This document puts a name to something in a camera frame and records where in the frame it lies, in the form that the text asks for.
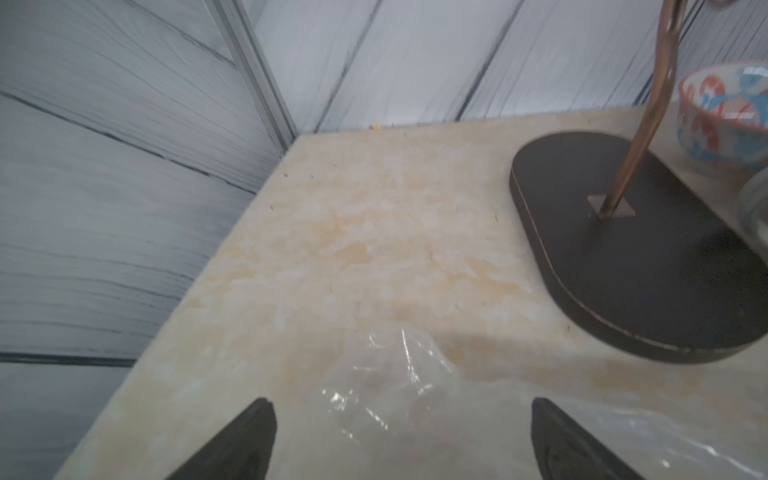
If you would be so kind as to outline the clear zip-top plastic bag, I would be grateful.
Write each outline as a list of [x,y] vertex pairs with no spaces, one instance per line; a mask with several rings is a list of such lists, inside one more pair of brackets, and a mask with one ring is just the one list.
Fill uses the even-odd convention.
[[349,336],[297,414],[279,417],[272,479],[542,479],[531,404],[565,411],[643,479],[763,479],[767,455],[722,423],[472,380],[426,332]]

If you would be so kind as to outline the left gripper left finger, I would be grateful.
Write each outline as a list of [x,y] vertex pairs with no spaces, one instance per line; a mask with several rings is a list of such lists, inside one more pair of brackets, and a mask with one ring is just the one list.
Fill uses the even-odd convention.
[[257,398],[167,479],[265,479],[276,433],[273,403]]

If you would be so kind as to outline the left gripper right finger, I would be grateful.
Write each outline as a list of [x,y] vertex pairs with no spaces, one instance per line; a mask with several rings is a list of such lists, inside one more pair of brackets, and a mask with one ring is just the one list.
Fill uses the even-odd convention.
[[542,479],[643,480],[551,400],[531,404],[530,437]]

